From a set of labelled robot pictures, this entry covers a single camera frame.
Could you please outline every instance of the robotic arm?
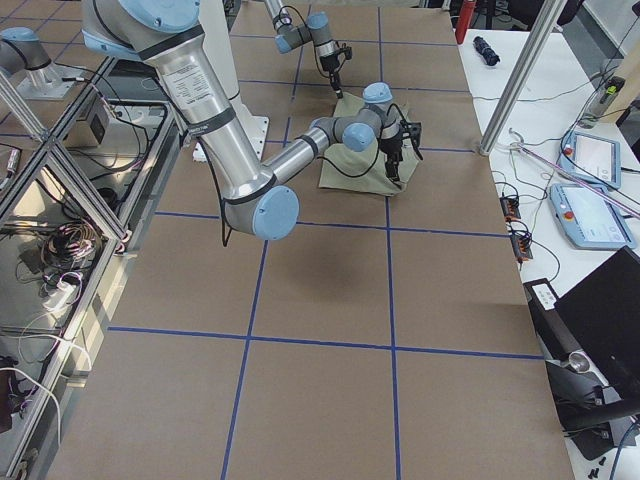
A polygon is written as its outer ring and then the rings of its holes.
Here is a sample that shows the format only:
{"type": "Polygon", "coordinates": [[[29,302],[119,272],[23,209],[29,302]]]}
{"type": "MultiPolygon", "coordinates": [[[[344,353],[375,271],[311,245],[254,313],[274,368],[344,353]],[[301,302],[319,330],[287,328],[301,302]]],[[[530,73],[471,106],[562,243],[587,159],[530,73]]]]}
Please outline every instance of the robotic arm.
{"type": "Polygon", "coordinates": [[[18,85],[18,93],[29,100],[62,99],[74,82],[76,68],[56,65],[33,30],[25,27],[7,28],[0,32],[0,72],[7,77],[26,70],[28,80],[18,85]]]}
{"type": "Polygon", "coordinates": [[[342,98],[340,69],[347,60],[351,60],[351,47],[340,46],[333,40],[329,28],[329,19],[324,12],[309,15],[304,25],[295,27],[289,11],[281,0],[264,1],[276,31],[276,46],[280,53],[287,53],[313,40],[315,53],[320,59],[320,67],[327,72],[331,88],[338,98],[342,98]]]}
{"type": "Polygon", "coordinates": [[[33,30],[7,28],[0,32],[0,71],[7,77],[27,70],[33,85],[44,89],[62,78],[33,30]]]}
{"type": "Polygon", "coordinates": [[[85,43],[153,66],[190,133],[200,138],[221,173],[221,213],[229,225],[267,240],[283,238],[299,211],[295,193],[283,184],[333,143],[362,151],[376,138],[394,138],[402,125],[391,113],[391,92],[385,84],[367,87],[366,106],[358,115],[316,120],[261,164],[203,52],[198,13],[198,0],[83,0],[85,43]]]}

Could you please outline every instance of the green cloth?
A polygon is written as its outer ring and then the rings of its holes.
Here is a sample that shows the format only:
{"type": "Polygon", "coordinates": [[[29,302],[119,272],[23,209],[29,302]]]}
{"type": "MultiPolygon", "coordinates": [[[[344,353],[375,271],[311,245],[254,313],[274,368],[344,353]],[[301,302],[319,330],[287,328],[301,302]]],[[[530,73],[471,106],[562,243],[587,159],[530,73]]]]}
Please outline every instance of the green cloth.
{"type": "MultiPolygon", "coordinates": [[[[334,116],[347,117],[355,115],[363,106],[364,101],[362,98],[345,93],[344,98],[338,100],[334,116]]],[[[407,115],[407,110],[408,108],[406,106],[402,108],[405,116],[407,115]]],[[[364,172],[367,167],[371,165],[377,150],[377,142],[374,142],[367,150],[360,153],[353,152],[342,144],[336,144],[329,147],[324,153],[324,156],[335,163],[342,171],[357,175],[364,172]]],[[[320,188],[337,188],[355,192],[376,193],[387,197],[397,195],[406,189],[407,182],[411,178],[411,175],[413,175],[413,171],[419,162],[409,140],[405,140],[402,158],[403,161],[400,162],[399,166],[400,182],[398,182],[397,185],[385,175],[384,162],[386,155],[380,152],[378,160],[371,171],[360,178],[345,177],[328,162],[323,161],[318,186],[320,188]]]]}

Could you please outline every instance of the grid of blue lines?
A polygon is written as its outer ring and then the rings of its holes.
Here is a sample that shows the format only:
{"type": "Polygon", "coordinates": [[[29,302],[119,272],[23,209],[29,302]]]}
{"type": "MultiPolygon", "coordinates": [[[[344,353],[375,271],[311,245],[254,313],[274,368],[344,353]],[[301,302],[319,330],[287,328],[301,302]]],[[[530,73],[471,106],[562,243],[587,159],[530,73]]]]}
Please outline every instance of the grid of blue lines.
{"type": "MultiPolygon", "coordinates": [[[[20,4],[15,11],[17,11],[22,5],[26,4],[28,0],[24,0],[22,4],[20,4]]],[[[43,22],[40,28],[44,26],[48,21],[51,21],[52,17],[62,8],[63,4],[51,14],[51,16],[43,22]]],[[[78,33],[73,40],[66,44],[62,52],[56,57],[59,58],[64,51],[72,44],[78,43],[77,39],[80,33],[78,33]]],[[[236,35],[245,38],[271,38],[271,37],[263,37],[260,35],[236,35]]],[[[358,42],[358,40],[347,40],[349,42],[358,42]]],[[[377,41],[366,41],[368,43],[377,43],[379,46],[380,52],[380,81],[384,81],[384,75],[382,70],[383,64],[383,43],[392,43],[392,44],[406,44],[410,42],[383,42],[382,40],[382,26],[381,26],[381,15],[380,9],[378,9],[378,40],[377,41]]],[[[454,44],[435,44],[435,43],[413,43],[416,45],[425,45],[425,46],[441,46],[441,47],[454,47],[454,44]]],[[[285,84],[292,86],[292,97],[295,97],[298,86],[322,86],[326,87],[325,84],[321,83],[301,83],[299,82],[300,77],[300,66],[302,64],[303,54],[305,52],[305,47],[300,49],[300,53],[298,56],[296,75],[293,82],[276,82],[276,81],[261,81],[261,80],[240,80],[240,83],[276,83],[276,84],[285,84]]],[[[364,88],[363,85],[345,85],[345,87],[361,87],[364,88]]],[[[447,89],[431,89],[431,88],[406,88],[406,90],[419,90],[419,91],[433,91],[433,92],[448,92],[448,93],[468,93],[467,90],[447,90],[447,89]]],[[[2,122],[6,120],[6,117],[0,121],[0,125],[2,122]]],[[[268,140],[270,143],[281,144],[282,146],[286,146],[289,143],[289,129],[291,125],[291,117],[288,118],[285,134],[283,140],[268,140]]],[[[456,148],[434,148],[434,147],[426,147],[421,148],[421,150],[425,151],[443,151],[443,152],[451,152],[451,153],[469,153],[471,150],[468,149],[456,149],[456,148]]],[[[219,216],[216,215],[203,215],[203,214],[192,214],[187,212],[168,212],[168,211],[158,211],[156,215],[160,216],[175,216],[175,217],[187,217],[194,219],[210,219],[210,220],[219,220],[219,216]]],[[[233,438],[235,433],[235,425],[238,417],[238,410],[240,406],[240,399],[242,396],[242,389],[244,384],[245,373],[247,369],[248,358],[250,354],[250,347],[252,342],[268,342],[268,343],[283,343],[283,344],[296,344],[296,345],[312,345],[312,346],[325,346],[325,347],[336,347],[336,348],[354,348],[354,349],[373,349],[373,350],[381,350],[387,351],[390,353],[390,361],[391,361],[391,372],[392,372],[392,388],[393,388],[393,417],[394,417],[394,434],[395,434],[395,457],[396,457],[396,480],[401,480],[402,478],[402,463],[401,463],[401,452],[400,452],[400,418],[399,418],[399,409],[398,409],[398,374],[397,374],[397,352],[413,352],[420,354],[438,354],[438,355],[462,355],[462,356],[474,356],[474,357],[491,357],[491,358],[502,358],[502,359],[517,359],[517,360],[530,360],[530,361],[539,361],[542,360],[542,356],[539,355],[530,355],[530,354],[515,354],[515,353],[502,353],[502,352],[483,352],[483,351],[468,351],[468,350],[450,350],[450,349],[437,349],[437,348],[420,348],[420,347],[409,347],[402,346],[396,344],[396,331],[395,331],[395,312],[394,312],[394,285],[393,285],[393,245],[392,245],[392,232],[413,232],[416,234],[439,234],[439,235],[463,235],[463,236],[480,236],[480,237],[494,237],[498,239],[508,238],[506,234],[495,234],[495,233],[481,233],[481,232],[465,232],[465,231],[451,231],[451,230],[435,230],[435,229],[419,229],[419,228],[402,228],[402,227],[393,227],[391,224],[391,214],[389,208],[389,199],[385,199],[385,217],[386,224],[385,226],[370,226],[370,225],[349,225],[349,224],[338,224],[338,223],[316,223],[316,222],[298,222],[299,225],[307,225],[307,226],[322,226],[322,227],[332,227],[332,228],[354,228],[354,229],[373,229],[373,230],[382,230],[386,232],[386,249],[387,249],[387,276],[388,276],[388,287],[389,287],[389,328],[390,328],[390,344],[389,345],[378,345],[378,344],[365,344],[365,343],[349,343],[349,342],[337,342],[337,341],[322,341],[322,340],[310,340],[310,339],[296,339],[296,338],[280,338],[280,337],[268,337],[268,336],[255,336],[253,335],[253,326],[256,316],[256,311],[258,307],[258,302],[260,299],[260,291],[262,287],[262,279],[264,274],[264,267],[266,263],[266,258],[269,251],[269,242],[264,242],[262,247],[262,255],[260,258],[260,265],[258,269],[258,276],[256,280],[256,287],[253,296],[253,303],[251,308],[251,315],[249,319],[249,325],[247,328],[246,335],[236,335],[236,334],[227,334],[227,333],[215,333],[215,332],[197,332],[197,331],[184,331],[184,330],[166,330],[166,329],[150,329],[150,328],[138,328],[138,327],[123,327],[123,326],[112,326],[109,328],[110,331],[113,332],[130,332],[130,333],[147,333],[147,334],[159,334],[159,335],[177,335],[177,336],[195,336],[195,337],[210,337],[210,338],[219,338],[219,339],[232,339],[239,340],[244,342],[244,352],[242,356],[242,362],[240,366],[240,372],[238,377],[238,383],[235,392],[233,411],[231,416],[231,423],[229,426],[229,432],[227,436],[223,467],[221,473],[221,480],[226,480],[227,472],[229,469],[229,462],[231,458],[231,451],[233,447],[233,438]]]]}

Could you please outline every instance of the white table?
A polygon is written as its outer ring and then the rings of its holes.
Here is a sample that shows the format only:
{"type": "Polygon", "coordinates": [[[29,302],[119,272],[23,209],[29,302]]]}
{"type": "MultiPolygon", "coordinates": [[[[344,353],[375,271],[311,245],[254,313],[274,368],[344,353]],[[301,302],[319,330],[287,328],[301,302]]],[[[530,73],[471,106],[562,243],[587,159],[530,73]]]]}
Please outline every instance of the white table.
{"type": "MultiPolygon", "coordinates": [[[[497,98],[501,95],[509,75],[518,59],[520,51],[527,39],[526,32],[469,30],[460,55],[464,65],[471,94],[474,96],[474,107],[480,128],[484,131],[497,105],[497,98]],[[473,47],[473,39],[482,36],[500,56],[501,61],[495,67],[487,66],[473,47]]],[[[548,138],[558,138],[575,121],[580,109],[593,93],[593,86],[588,83],[588,75],[580,67],[569,45],[559,33],[549,38],[536,66],[534,67],[526,85],[520,94],[520,99],[549,98],[585,84],[573,93],[562,95],[554,100],[521,102],[519,101],[506,127],[499,137],[501,145],[508,145],[516,138],[509,134],[509,129],[520,133],[526,143],[538,143],[548,138]]],[[[629,145],[624,140],[614,123],[600,122],[589,134],[617,140],[621,146],[622,165],[634,169],[640,166],[629,145]]],[[[555,161],[559,152],[559,141],[549,141],[543,145],[530,147],[531,150],[542,155],[547,160],[555,161]]],[[[518,177],[526,182],[545,186],[547,181],[541,176],[552,169],[530,157],[516,154],[515,166],[518,177]]],[[[496,148],[490,155],[491,167],[494,171],[502,172],[506,181],[516,186],[520,195],[529,194],[540,197],[542,191],[518,182],[511,165],[509,154],[504,148],[496,148]]],[[[495,173],[496,181],[503,181],[500,173],[495,173]]],[[[551,183],[567,182],[554,176],[551,183]]],[[[633,198],[640,199],[640,175],[623,173],[621,191],[633,198]]],[[[513,190],[506,187],[505,193],[513,190]]],[[[520,212],[522,220],[529,228],[533,227],[535,210],[539,201],[525,197],[521,199],[520,212]]],[[[551,202],[547,199],[540,205],[533,238],[551,249],[559,258],[561,270],[553,282],[556,292],[562,296],[574,285],[580,282],[591,271],[609,258],[613,251],[578,250],[572,246],[562,232],[554,218],[551,202]]],[[[640,221],[629,220],[628,225],[637,240],[640,240],[640,221]]],[[[537,245],[532,246],[534,259],[523,264],[521,279],[523,282],[538,278],[551,278],[556,271],[553,257],[537,245]]],[[[567,448],[571,456],[576,479],[584,479],[592,468],[599,467],[598,478],[608,479],[615,451],[609,452],[605,466],[597,461],[589,462],[582,457],[573,442],[568,440],[567,448]]],[[[640,472],[640,447],[625,448],[619,462],[616,480],[636,480],[640,472]]]]}

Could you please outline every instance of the cable bundle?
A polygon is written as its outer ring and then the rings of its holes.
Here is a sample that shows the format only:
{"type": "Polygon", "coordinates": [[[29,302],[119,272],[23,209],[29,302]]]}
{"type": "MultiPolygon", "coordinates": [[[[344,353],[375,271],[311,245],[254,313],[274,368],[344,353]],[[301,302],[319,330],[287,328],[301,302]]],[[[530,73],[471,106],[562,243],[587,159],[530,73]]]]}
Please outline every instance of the cable bundle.
{"type": "Polygon", "coordinates": [[[102,241],[86,220],[60,225],[42,245],[42,263],[69,271],[100,249],[102,241]]]}

